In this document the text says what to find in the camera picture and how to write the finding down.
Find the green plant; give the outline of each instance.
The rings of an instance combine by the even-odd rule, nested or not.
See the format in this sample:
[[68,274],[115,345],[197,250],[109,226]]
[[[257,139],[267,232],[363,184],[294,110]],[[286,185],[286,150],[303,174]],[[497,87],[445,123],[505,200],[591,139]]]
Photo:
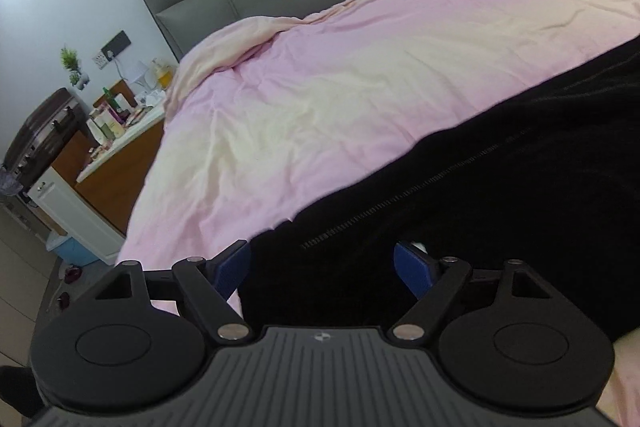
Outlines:
[[75,86],[78,82],[80,82],[80,73],[77,71],[71,71],[69,75],[69,82],[71,82],[72,86]]
[[66,46],[62,48],[60,50],[60,61],[62,62],[62,67],[65,68],[65,70],[79,73],[80,63],[78,61],[78,52],[76,50],[70,50]]

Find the logo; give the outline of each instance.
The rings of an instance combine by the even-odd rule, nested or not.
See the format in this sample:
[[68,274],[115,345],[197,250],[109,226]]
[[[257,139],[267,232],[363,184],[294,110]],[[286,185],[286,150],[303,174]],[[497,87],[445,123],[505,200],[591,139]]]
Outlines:
[[329,333],[326,333],[325,331],[320,331],[319,333],[316,333],[314,335],[314,340],[320,343],[325,343],[331,340],[331,335],[329,335]]

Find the pink duvet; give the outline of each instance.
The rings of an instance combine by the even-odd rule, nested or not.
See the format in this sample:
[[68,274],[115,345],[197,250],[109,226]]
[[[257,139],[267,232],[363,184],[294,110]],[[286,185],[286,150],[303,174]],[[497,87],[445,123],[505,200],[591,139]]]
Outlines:
[[180,65],[120,260],[211,258],[638,33],[640,0],[350,0],[228,26]]

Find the blue bin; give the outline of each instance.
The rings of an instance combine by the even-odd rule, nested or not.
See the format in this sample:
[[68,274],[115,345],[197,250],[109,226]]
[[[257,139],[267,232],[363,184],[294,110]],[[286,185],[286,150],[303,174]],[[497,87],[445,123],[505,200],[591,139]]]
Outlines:
[[70,236],[60,237],[58,240],[54,241],[51,246],[52,248],[50,251],[53,251],[59,257],[62,257],[62,259],[69,264],[86,266],[89,263],[98,261],[98,258],[93,253]]

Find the circular pad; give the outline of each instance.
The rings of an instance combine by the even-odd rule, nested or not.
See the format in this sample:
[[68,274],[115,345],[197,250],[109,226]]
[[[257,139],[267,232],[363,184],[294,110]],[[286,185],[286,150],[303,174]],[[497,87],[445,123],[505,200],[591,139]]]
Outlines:
[[498,352],[514,362],[545,365],[560,360],[569,343],[560,331],[544,324],[511,324],[494,335]]
[[98,326],[83,333],[76,344],[78,354],[97,365],[125,365],[143,357],[150,348],[149,334],[126,324]]

